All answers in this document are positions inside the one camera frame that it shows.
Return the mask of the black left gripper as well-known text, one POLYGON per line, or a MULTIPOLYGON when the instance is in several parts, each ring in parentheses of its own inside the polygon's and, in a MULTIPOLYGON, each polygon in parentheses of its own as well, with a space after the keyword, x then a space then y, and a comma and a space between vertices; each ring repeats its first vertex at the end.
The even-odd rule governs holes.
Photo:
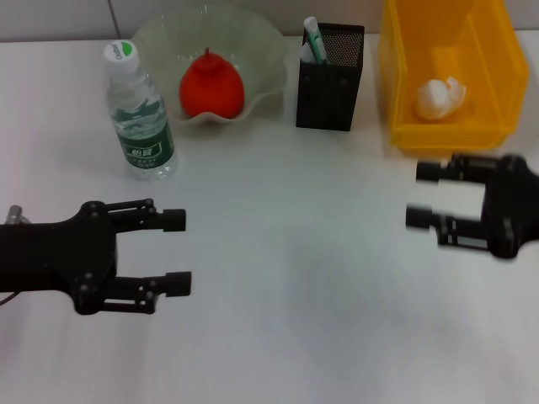
POLYGON ((59 291, 81 315, 151 315, 160 295, 189 296, 192 276, 115 277, 115 235, 142 230, 185 231, 186 211, 159 212, 152 199, 139 199, 90 201, 72 218, 56 223, 30 223, 11 215, 1 225, 1 291, 59 291))

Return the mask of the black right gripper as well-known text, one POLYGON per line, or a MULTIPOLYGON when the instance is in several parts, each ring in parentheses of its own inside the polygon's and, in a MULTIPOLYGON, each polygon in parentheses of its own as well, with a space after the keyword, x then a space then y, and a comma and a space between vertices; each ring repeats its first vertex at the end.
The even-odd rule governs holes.
POLYGON ((407 206, 405 226, 434 229, 441 247, 489 250, 496 258, 513 259, 523 245, 538 240, 538 174, 528 168, 523 157, 456 154, 446 165, 419 161, 415 179, 486 186, 481 219, 487 228, 481 221, 407 206))

